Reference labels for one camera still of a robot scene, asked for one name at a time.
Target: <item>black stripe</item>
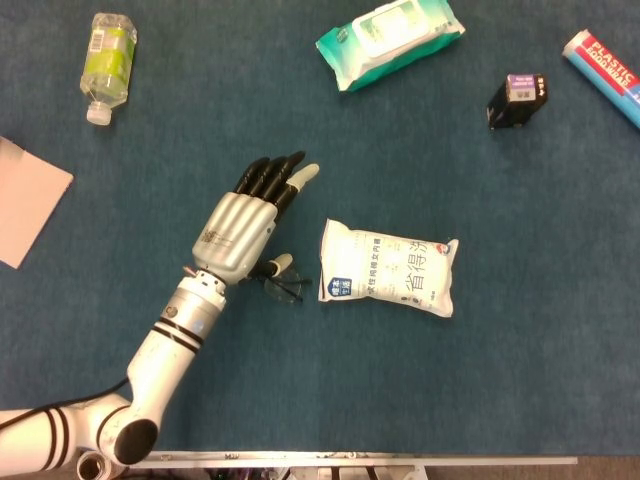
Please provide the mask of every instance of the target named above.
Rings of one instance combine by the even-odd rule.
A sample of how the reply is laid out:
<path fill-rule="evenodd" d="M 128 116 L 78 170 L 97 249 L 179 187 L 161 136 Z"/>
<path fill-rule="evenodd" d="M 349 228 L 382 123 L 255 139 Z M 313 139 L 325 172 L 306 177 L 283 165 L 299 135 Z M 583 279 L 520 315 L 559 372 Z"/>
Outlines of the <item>black stripe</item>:
<path fill-rule="evenodd" d="M 56 421 L 53 419 L 53 415 L 49 410 L 45 410 L 44 413 L 47 414 L 47 418 L 49 419 L 49 425 L 51 425 L 51 449 L 49 449 L 49 458 L 47 458 L 47 463 L 44 464 L 44 467 L 40 470 L 41 472 L 45 471 L 53 462 L 53 455 L 56 453 L 56 442 L 58 436 L 58 430 L 56 429 Z"/>
<path fill-rule="evenodd" d="M 123 405 L 121 407 L 116 408 L 113 412 L 111 412 L 109 415 L 107 415 L 106 417 L 104 417 L 104 420 L 102 421 L 102 423 L 100 424 L 100 426 L 98 427 L 98 433 L 96 433 L 96 445 L 98 446 L 98 450 L 100 450 L 100 434 L 102 433 L 102 429 L 104 428 L 104 426 L 106 425 L 106 423 L 109 421 L 109 419 L 111 417 L 113 417 L 116 413 L 118 413 L 120 410 L 124 410 L 125 408 L 130 407 L 130 405 Z"/>
<path fill-rule="evenodd" d="M 196 353 L 198 353 L 198 349 L 196 347 L 194 347 L 193 345 L 191 345 L 190 343 L 185 342 L 184 340 L 182 340 L 181 338 L 176 337 L 175 335 L 167 332 L 166 330 L 163 330 L 162 328 L 158 328 L 155 325 L 151 328 L 151 330 L 153 330 L 154 332 L 158 332 L 161 335 L 164 335 L 167 338 L 170 338 L 171 340 L 173 340 L 174 342 L 176 342 L 179 345 L 182 345 L 184 348 L 191 350 L 193 352 L 193 354 L 195 355 Z"/>
<path fill-rule="evenodd" d="M 56 412 L 60 415 L 60 419 L 62 420 L 62 452 L 60 452 L 60 460 L 54 468 L 60 468 L 64 464 L 64 459 L 67 456 L 67 452 L 69 451 L 69 423 L 67 422 L 67 416 L 64 414 L 62 410 L 59 408 L 55 409 Z"/>
<path fill-rule="evenodd" d="M 378 474 L 374 467 L 367 467 L 367 475 L 369 476 L 369 480 L 378 480 Z"/>
<path fill-rule="evenodd" d="M 191 330 L 187 330 L 186 328 L 181 327 L 177 323 L 173 323 L 171 320 L 169 320 L 167 318 L 160 317 L 160 320 L 158 320 L 158 321 L 160 323 L 164 323 L 165 325 L 169 325 L 170 327 L 175 328 L 180 333 L 184 334 L 185 336 L 189 337 L 191 340 L 196 342 L 198 345 L 202 345 L 204 343 L 204 340 L 202 339 L 202 337 L 199 337 L 198 335 L 193 333 Z"/>

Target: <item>pink paper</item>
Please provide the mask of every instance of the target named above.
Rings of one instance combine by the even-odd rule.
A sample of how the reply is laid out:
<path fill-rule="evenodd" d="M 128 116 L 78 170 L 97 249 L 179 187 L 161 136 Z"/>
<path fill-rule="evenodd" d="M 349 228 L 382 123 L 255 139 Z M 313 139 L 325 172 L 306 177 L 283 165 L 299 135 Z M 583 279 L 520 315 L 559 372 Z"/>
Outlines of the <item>pink paper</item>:
<path fill-rule="evenodd" d="M 0 137 L 0 261 L 20 266 L 72 180 Z"/>

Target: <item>bottle label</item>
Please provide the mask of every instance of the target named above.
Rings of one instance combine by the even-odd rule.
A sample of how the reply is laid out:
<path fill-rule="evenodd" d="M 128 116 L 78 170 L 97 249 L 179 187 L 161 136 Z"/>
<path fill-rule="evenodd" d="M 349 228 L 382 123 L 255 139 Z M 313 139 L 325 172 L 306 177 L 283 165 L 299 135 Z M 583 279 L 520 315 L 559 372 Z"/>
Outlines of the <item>bottle label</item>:
<path fill-rule="evenodd" d="M 94 28 L 84 73 L 114 75 L 129 85 L 134 43 L 122 28 Z"/>

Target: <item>blue carpet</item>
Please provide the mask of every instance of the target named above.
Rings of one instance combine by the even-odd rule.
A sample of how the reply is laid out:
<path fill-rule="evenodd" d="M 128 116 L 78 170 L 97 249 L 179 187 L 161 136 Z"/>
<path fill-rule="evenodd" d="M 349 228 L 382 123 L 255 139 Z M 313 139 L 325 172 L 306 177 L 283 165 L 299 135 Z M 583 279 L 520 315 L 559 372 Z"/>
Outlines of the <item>blue carpet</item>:
<path fill-rule="evenodd" d="M 327 217 L 458 238 L 454 317 L 236 289 L 159 448 L 640 454 L 640 135 L 561 56 L 589 28 L 639 71 L 640 8 L 452 0 L 459 41 L 339 95 L 314 43 L 377 5 L 0 3 L 0 134 L 75 175 L 22 268 L 0 266 L 0 408 L 120 379 L 245 165 L 305 149 L 321 173 L 267 253 L 317 281 Z M 106 129 L 78 88 L 98 11 L 139 32 Z M 491 133 L 510 72 L 546 74 L 549 102 Z"/>

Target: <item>cable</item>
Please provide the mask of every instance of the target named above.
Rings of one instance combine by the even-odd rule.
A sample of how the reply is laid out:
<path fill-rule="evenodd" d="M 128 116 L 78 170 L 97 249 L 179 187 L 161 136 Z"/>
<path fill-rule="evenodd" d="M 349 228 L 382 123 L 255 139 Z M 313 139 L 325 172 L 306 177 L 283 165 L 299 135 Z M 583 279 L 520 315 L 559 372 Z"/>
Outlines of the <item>cable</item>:
<path fill-rule="evenodd" d="M 44 412 L 46 410 L 50 410 L 52 408 L 68 407 L 69 405 L 73 405 L 75 403 L 85 403 L 85 402 L 89 402 L 91 400 L 95 400 L 96 398 L 104 397 L 105 395 L 109 395 L 110 393 L 114 393 L 114 392 L 120 390 L 127 383 L 129 383 L 129 378 L 128 377 L 124 378 L 123 380 L 120 380 L 113 387 L 108 388 L 107 390 L 105 390 L 103 392 L 96 393 L 94 395 L 89 395 L 88 397 L 75 398 L 75 399 L 72 399 L 72 400 L 65 400 L 65 401 L 62 401 L 62 402 L 50 403 L 49 405 L 43 405 L 41 407 L 33 408 L 31 410 L 28 410 L 28 411 L 24 412 L 23 414 L 18 415 L 17 417 L 12 418 L 11 420 L 8 420 L 8 421 L 6 421 L 4 423 L 0 423 L 0 432 L 2 430 L 4 430 L 5 428 L 9 428 L 10 426 L 15 425 L 18 422 L 26 420 L 27 418 L 31 418 L 34 415 L 42 413 L 42 412 Z"/>
<path fill-rule="evenodd" d="M 279 280 L 276 280 L 274 277 L 265 277 L 266 281 L 269 281 L 271 283 L 273 283 L 274 285 L 276 285 L 278 288 L 282 289 L 285 293 L 287 293 L 288 295 L 291 295 L 293 298 L 295 298 L 296 300 L 298 300 L 299 302 L 302 301 L 302 295 L 297 294 L 296 292 L 294 292 L 293 290 L 290 290 L 289 288 L 287 288 L 284 285 L 284 282 L 281 282 Z M 302 281 L 298 281 L 295 282 L 296 284 L 302 285 Z"/>

